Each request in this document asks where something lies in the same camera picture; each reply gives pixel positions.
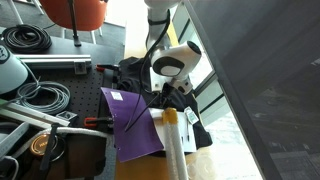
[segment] purple paper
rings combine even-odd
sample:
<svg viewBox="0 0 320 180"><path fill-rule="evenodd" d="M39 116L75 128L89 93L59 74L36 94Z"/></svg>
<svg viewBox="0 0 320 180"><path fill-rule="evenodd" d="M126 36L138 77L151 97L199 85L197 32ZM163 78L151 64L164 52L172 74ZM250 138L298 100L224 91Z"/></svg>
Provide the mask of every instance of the purple paper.
<svg viewBox="0 0 320 180"><path fill-rule="evenodd" d="M107 99L114 120L115 146L120 162L163 150L149 110L146 110L139 120L125 132L139 94L103 87L101 90ZM145 108L146 103L141 97L131 123Z"/></svg>

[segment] red chair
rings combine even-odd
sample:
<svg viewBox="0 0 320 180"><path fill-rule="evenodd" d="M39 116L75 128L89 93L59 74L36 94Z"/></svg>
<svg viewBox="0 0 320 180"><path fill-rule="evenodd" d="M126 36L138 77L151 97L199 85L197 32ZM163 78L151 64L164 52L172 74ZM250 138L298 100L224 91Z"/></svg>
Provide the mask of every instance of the red chair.
<svg viewBox="0 0 320 180"><path fill-rule="evenodd" d="M65 36L65 28L72 29L72 21L68 0L40 0L48 17L63 27L61 37ZM92 42L96 44L94 30L99 29L107 12L107 2L100 0L74 0L76 26L79 31L90 31Z"/></svg>

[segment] black cable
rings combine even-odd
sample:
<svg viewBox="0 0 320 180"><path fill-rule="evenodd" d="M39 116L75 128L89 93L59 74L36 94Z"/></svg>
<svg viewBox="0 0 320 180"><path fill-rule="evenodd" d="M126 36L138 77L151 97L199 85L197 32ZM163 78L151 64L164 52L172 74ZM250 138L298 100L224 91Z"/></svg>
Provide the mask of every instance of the black cable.
<svg viewBox="0 0 320 180"><path fill-rule="evenodd" d="M42 29L49 29L49 28L51 28L51 27L53 27L53 26L55 26L55 25L56 25L56 23L53 23L53 24L51 24L50 26L44 27L44 28L42 28Z"/></svg>
<svg viewBox="0 0 320 180"><path fill-rule="evenodd" d="M169 28L169 25L170 25L170 11L168 10L168 13L167 13L167 19L166 19L166 25L163 29L163 31L161 32L159 38L156 40L156 42L153 43L153 45L151 46L151 48L149 49L149 51L147 51L146 55L144 56L143 58L143 63L140 67L140 74L139 74L139 83L140 83L140 88L142 88L145 92L149 93L149 94L152 94L151 91L145 89L143 87L143 83L142 83L142 74L143 74L143 70L144 70L144 66L147 62L147 60L149 59L151 53L153 53L153 51L155 50L156 46L159 44L159 42L162 40L162 38L164 37L164 35L167 33L167 30Z"/></svg>
<svg viewBox="0 0 320 180"><path fill-rule="evenodd" d="M34 82L23 84L17 90L17 98L11 99L3 104L0 104L0 109L6 107L10 103L18 103L22 106L28 107L30 109L35 109L37 111L55 115L67 108L70 101L70 91L67 87L62 84L42 81L36 79L35 75L31 69L21 61L22 65L28 70ZM28 100L35 98L40 91L48 91L55 95L55 99L52 103L47 105L33 105L28 102Z"/></svg>
<svg viewBox="0 0 320 180"><path fill-rule="evenodd" d="M30 54L48 49L51 44L49 34L34 25L22 24L2 32L6 46L16 53Z"/></svg>
<svg viewBox="0 0 320 180"><path fill-rule="evenodd" d="M142 114L149 108L149 106L150 106L159 96L160 96L160 93L158 93L158 94L156 95L156 97L154 97L154 98L147 104L147 106L141 111L141 113L139 114L139 116L138 116L131 124L129 124L129 123L127 124L127 127L126 127L126 130L125 130L125 131L129 130L129 129L139 120L139 118L142 116Z"/></svg>
<svg viewBox="0 0 320 180"><path fill-rule="evenodd" d="M160 34L159 38L156 40L156 42L153 43L153 45L151 46L151 48L147 51L146 55L143 57L143 63L142 63L142 65L140 66L140 73L139 73L139 83L140 83L139 97L138 97L137 103L136 103L136 105L135 105L135 108L134 108L134 110L133 110L133 113L132 113L132 115L131 115L131 117L130 117L130 120L128 121L127 126L126 126L126 128L125 128L125 132L127 132L127 131L132 127L132 125L135 124L135 123L139 120L139 118L140 118L140 116L138 116L139 118L136 118L136 119L134 120L134 122L131 124L132 118L133 118L134 114L136 113L136 110L137 110L137 107L138 107L138 104L139 104L139 101L140 101L141 90L143 89L144 91L148 92L148 91L143 87L143 82L142 82L143 69L144 69L144 66L145 66L147 60L149 60L149 56L151 55L151 53L155 50L156 46L159 44L159 42L162 40L162 38L164 37L164 35L167 33L167 30L168 30L169 25L170 25L170 11L168 10L168 11L167 11L166 25L165 25L163 31L161 32L161 34Z"/></svg>

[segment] table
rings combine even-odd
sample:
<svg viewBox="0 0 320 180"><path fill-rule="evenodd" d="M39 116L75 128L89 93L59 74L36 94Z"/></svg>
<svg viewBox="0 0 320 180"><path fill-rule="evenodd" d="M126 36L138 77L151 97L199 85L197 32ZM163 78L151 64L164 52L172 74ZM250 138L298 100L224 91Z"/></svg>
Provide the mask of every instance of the table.
<svg viewBox="0 0 320 180"><path fill-rule="evenodd" d="M90 54L92 58L92 66L97 63L113 64L115 62L115 50L107 46L93 45L90 43L82 42L81 47L75 47L73 40L62 39L57 37L52 38L52 46L43 51L41 54ZM98 88L90 89L90 91L84 91L81 95L76 95L71 90L71 104L70 108L79 115L78 127L81 127L81 121L85 116L104 116L107 112L107 104L104 98L101 98L100 87L111 87L112 73L105 71L103 74L98 74L94 68L89 70L89 75L76 76L73 70L60 71L63 75L53 76L59 73L57 70L35 71L36 76L42 75L41 80L52 80L66 85L67 87L74 89L75 83L80 85L76 88L82 89L90 86L88 84L81 85L82 81L94 81L94 85ZM68 82L67 80L74 79L75 82ZM86 98L91 97L90 103L95 104L92 108L86 108L88 105ZM92 177L102 172L105 163L105 148L106 141L103 138L91 137L86 135L72 135L67 138L68 142L68 159L61 158L60 160L52 163L51 170L48 174L48 179L65 179L76 177ZM37 169L40 161L34 160L30 167L31 169ZM37 175L37 171L29 171L24 179L32 179Z"/></svg>

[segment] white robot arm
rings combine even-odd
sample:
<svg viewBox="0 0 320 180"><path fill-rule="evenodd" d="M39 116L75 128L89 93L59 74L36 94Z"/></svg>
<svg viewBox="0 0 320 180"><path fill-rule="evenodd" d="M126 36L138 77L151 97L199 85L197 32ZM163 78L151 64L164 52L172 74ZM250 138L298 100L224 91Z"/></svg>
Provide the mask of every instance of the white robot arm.
<svg viewBox="0 0 320 180"><path fill-rule="evenodd" d="M149 35L146 42L148 50L165 29L166 22L170 18L169 9L178 2L180 0L145 0L148 5ZM200 58L201 51L196 44L188 41L177 47L170 47L167 35L159 41L150 56L153 71L158 75L171 77L168 84L185 95L192 90L189 73Z"/></svg>

